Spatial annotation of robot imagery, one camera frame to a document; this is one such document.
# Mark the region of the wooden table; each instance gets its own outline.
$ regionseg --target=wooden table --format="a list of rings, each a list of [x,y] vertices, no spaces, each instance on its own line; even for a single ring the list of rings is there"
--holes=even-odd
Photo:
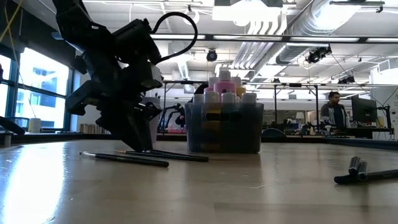
[[[352,156],[398,169],[398,154],[328,144],[262,145],[258,155],[212,154],[169,168],[95,160],[80,151],[121,141],[0,149],[0,223],[397,223],[398,181],[335,185]],[[185,142],[157,149],[184,152]]]

